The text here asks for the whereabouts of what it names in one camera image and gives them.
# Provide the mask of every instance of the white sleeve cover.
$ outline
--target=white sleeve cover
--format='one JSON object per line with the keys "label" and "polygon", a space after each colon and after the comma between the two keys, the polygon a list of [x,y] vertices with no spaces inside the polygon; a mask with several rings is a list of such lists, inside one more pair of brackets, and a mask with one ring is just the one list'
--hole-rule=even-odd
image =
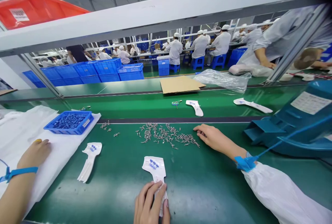
{"label": "white sleeve cover", "polygon": [[281,224],[330,224],[332,211],[306,196],[284,172],[258,162],[242,171],[258,200]]}

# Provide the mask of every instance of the blue wrist strap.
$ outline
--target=blue wrist strap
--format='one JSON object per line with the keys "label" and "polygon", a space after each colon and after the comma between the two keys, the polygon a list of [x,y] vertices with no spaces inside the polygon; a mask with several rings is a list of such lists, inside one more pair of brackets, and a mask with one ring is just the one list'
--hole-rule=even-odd
{"label": "blue wrist strap", "polygon": [[13,176],[17,176],[19,174],[25,174],[25,173],[37,173],[37,171],[38,171],[38,167],[30,167],[30,168],[12,170],[10,172],[9,167],[7,167],[6,175],[0,177],[0,182],[3,182],[3,181],[7,180],[7,183],[9,183],[10,179]]}

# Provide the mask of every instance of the white card with blue parts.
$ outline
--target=white card with blue parts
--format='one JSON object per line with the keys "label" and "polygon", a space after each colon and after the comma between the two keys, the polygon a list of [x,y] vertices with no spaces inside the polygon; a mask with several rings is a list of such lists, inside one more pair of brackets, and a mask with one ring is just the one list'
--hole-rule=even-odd
{"label": "white card with blue parts", "polygon": [[[164,177],[166,176],[166,171],[165,171],[165,164],[164,160],[162,158],[154,157],[154,156],[145,156],[144,157],[144,163],[142,166],[142,169],[150,172],[153,177],[153,181],[155,183],[162,181],[163,184],[164,182]],[[162,206],[159,211],[159,216],[163,216],[163,206],[164,206],[164,200],[167,199],[167,193],[165,192],[165,195],[162,200]]]}

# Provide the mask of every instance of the cardboard sheet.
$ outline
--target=cardboard sheet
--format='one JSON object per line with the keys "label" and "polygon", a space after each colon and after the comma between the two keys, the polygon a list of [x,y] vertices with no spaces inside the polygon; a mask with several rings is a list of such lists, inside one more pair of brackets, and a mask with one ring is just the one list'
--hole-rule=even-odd
{"label": "cardboard sheet", "polygon": [[204,84],[186,76],[161,79],[160,84],[162,86],[163,94],[198,91],[200,90],[200,87],[205,86]]}

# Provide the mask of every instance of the label on machine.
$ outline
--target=label on machine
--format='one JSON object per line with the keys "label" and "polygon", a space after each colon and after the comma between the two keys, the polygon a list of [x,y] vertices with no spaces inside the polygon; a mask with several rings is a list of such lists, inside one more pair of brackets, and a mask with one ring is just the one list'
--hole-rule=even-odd
{"label": "label on machine", "polygon": [[330,99],[321,98],[316,95],[303,92],[291,103],[291,106],[304,111],[305,113],[315,115],[331,102],[332,100]]}

